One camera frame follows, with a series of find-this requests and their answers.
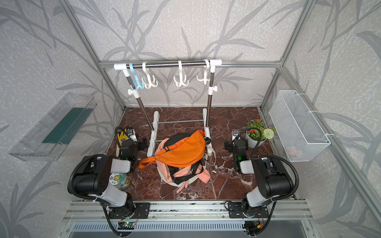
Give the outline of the orange sling bag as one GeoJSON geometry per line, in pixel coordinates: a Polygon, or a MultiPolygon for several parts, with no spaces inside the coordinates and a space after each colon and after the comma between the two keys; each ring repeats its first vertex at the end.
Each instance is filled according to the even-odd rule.
{"type": "Polygon", "coordinates": [[[176,168],[191,166],[204,156],[206,148],[204,136],[205,132],[199,130],[173,145],[164,146],[156,155],[143,159],[139,168],[144,169],[157,161],[176,168]]]}

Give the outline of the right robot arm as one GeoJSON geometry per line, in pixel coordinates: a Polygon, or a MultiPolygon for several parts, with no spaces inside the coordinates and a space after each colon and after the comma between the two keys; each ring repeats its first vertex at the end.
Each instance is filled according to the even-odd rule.
{"type": "Polygon", "coordinates": [[[224,142],[233,155],[234,169],[241,174],[253,174],[257,186],[242,200],[242,211],[265,207],[272,202],[291,197],[300,179],[295,167],[276,155],[247,156],[248,142],[242,139],[224,142]]]}

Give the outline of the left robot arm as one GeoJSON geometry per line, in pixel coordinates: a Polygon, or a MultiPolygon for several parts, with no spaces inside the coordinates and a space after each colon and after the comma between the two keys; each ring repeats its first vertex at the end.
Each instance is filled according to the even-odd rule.
{"type": "Polygon", "coordinates": [[[126,178],[127,173],[133,170],[138,153],[147,147],[145,138],[142,142],[127,139],[119,150],[121,157],[106,154],[85,156],[71,173],[68,192],[78,198],[98,201],[105,207],[133,212],[132,196],[123,188],[119,189],[112,180],[116,176],[126,178]]]}

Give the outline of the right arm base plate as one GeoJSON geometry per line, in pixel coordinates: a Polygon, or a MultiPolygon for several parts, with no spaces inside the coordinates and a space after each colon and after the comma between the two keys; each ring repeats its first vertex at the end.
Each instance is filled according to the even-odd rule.
{"type": "Polygon", "coordinates": [[[224,203],[225,209],[229,213],[229,218],[268,218],[269,213],[267,207],[259,206],[259,207],[251,207],[248,203],[241,202],[233,202],[233,201],[225,201],[224,203]]]}

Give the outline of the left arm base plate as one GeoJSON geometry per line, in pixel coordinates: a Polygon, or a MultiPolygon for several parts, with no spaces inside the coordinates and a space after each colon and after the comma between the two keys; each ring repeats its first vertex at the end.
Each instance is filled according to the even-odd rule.
{"type": "Polygon", "coordinates": [[[131,208],[117,207],[111,208],[108,212],[110,219],[147,219],[150,210],[149,202],[137,202],[131,208]]]}

